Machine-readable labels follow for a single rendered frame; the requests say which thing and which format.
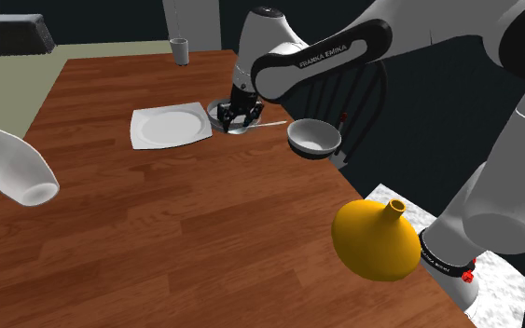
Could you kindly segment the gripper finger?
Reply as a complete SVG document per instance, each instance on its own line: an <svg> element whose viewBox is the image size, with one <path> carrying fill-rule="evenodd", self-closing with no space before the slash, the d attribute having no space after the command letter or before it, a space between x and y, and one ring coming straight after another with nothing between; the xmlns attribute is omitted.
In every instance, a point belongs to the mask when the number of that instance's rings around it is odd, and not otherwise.
<svg viewBox="0 0 525 328"><path fill-rule="evenodd" d="M261 113L264 109L264 103L261 101L256 101L253 108L245 115L245 119L242 122L244 127L249 127L253 125L261 116Z"/></svg>
<svg viewBox="0 0 525 328"><path fill-rule="evenodd" d="M217 119L222 125L224 132L228 132L231 122L237 117L238 108L231 102L217 105Z"/></svg>

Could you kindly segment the small white round dish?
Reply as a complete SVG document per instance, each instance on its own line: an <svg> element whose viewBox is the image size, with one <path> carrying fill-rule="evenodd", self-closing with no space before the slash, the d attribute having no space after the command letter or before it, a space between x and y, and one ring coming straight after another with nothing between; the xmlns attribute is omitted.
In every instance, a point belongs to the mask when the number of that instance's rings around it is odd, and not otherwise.
<svg viewBox="0 0 525 328"><path fill-rule="evenodd" d="M217 105L218 104L229 105L229 98L225 99L216 99L208 104L207 114L213 129L223 132L223 124L217 119ZM228 134L243 134L249 128L253 128L261 122L262 116L254 119L247 127L243 125L243 121L246 119L246 115L236 116L229 124Z"/></svg>

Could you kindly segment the white spoon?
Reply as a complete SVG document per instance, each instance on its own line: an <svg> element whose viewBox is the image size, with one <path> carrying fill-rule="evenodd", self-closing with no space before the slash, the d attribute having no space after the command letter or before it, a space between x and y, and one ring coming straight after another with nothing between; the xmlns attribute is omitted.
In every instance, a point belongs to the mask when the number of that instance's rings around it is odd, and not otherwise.
<svg viewBox="0 0 525 328"><path fill-rule="evenodd" d="M288 121L283 120L283 121L275 121L275 122L270 122L270 123L255 124L255 125L250 125L248 127L244 127L243 131L247 131L247 130L250 130L253 128L259 128L259 127L278 126L278 125L282 125L285 123L288 123Z"/></svg>

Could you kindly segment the white square plate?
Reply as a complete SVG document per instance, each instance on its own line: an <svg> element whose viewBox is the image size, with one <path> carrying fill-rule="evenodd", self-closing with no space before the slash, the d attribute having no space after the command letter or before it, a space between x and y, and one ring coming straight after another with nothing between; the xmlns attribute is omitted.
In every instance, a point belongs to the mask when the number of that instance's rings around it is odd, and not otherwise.
<svg viewBox="0 0 525 328"><path fill-rule="evenodd" d="M209 117L199 102L132 112L130 139L134 150L172 148L212 136Z"/></svg>

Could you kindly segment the white bowl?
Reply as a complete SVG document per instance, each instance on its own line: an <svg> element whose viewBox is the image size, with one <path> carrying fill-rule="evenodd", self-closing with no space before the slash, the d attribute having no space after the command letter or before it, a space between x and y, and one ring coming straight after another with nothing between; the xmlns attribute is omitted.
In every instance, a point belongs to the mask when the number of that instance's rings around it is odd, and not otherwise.
<svg viewBox="0 0 525 328"><path fill-rule="evenodd" d="M330 157L342 141L340 132L334 126L313 118L298 119L286 131L291 150L306 159Z"/></svg>

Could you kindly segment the white cup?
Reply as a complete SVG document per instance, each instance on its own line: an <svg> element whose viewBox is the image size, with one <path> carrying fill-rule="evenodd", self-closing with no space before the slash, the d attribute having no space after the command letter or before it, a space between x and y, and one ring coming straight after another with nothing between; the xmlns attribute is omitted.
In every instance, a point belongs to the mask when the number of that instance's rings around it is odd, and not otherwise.
<svg viewBox="0 0 525 328"><path fill-rule="evenodd" d="M172 49L174 62L179 66L187 66L189 64L189 50L188 40L177 37L169 40Z"/></svg>

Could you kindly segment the brown wooden table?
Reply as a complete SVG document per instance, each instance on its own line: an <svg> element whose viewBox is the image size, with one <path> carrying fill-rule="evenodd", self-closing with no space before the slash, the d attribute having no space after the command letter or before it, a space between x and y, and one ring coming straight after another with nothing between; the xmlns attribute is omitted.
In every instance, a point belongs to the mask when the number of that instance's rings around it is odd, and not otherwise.
<svg viewBox="0 0 525 328"><path fill-rule="evenodd" d="M223 98L235 60L64 65L26 134L60 191L0 195L0 328L475 328L424 269L374 282L339 261L331 222L357 192L287 123L131 147L135 109Z"/></svg>

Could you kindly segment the black spindle chair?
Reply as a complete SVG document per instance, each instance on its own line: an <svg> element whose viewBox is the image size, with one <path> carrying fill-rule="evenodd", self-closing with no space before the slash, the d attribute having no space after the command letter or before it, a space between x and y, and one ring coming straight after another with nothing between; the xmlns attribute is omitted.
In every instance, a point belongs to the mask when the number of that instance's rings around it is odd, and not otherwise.
<svg viewBox="0 0 525 328"><path fill-rule="evenodd" d="M302 118L322 120L334 126L342 141L327 159L337 168L346 166L380 116L388 91L388 76L384 63L376 61L338 73L330 98L325 99L326 77L317 89L310 85Z"/></svg>

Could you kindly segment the yellow round vase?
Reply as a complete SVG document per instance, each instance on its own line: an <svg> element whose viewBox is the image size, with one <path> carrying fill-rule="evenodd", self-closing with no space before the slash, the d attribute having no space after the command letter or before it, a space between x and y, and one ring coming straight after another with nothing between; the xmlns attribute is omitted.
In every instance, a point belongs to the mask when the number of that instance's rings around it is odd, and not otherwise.
<svg viewBox="0 0 525 328"><path fill-rule="evenodd" d="M406 209L396 198L385 204L360 199L343 205L331 225L340 261L367 280L397 281L412 273L421 259L421 243L404 217Z"/></svg>

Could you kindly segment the white vase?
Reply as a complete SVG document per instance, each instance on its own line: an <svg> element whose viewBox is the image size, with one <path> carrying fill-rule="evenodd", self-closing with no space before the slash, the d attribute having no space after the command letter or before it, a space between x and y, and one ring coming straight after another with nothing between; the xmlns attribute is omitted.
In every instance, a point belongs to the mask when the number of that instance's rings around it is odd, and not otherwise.
<svg viewBox="0 0 525 328"><path fill-rule="evenodd" d="M0 130L0 192L22 206L33 207L60 191L42 155L16 135Z"/></svg>

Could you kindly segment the dark low cabinet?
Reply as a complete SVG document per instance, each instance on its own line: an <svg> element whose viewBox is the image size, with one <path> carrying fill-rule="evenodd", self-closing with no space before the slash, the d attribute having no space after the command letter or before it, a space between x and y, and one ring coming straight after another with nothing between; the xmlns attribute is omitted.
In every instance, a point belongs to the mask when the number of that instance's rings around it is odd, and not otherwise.
<svg viewBox="0 0 525 328"><path fill-rule="evenodd" d="M48 54L55 48L42 14L0 14L0 57Z"/></svg>

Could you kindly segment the white patterned robot stand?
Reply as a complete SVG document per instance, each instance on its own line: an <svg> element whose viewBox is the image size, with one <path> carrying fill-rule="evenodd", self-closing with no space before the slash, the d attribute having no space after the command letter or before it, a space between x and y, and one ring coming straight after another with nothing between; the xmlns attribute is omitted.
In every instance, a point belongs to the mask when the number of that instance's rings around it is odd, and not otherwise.
<svg viewBox="0 0 525 328"><path fill-rule="evenodd" d="M379 184L365 199L387 203L397 198L407 205L404 216L420 232L435 217L392 189ZM477 258L475 279L479 294L465 311L476 328L521 328L525 313L525 277L499 255L484 252Z"/></svg>

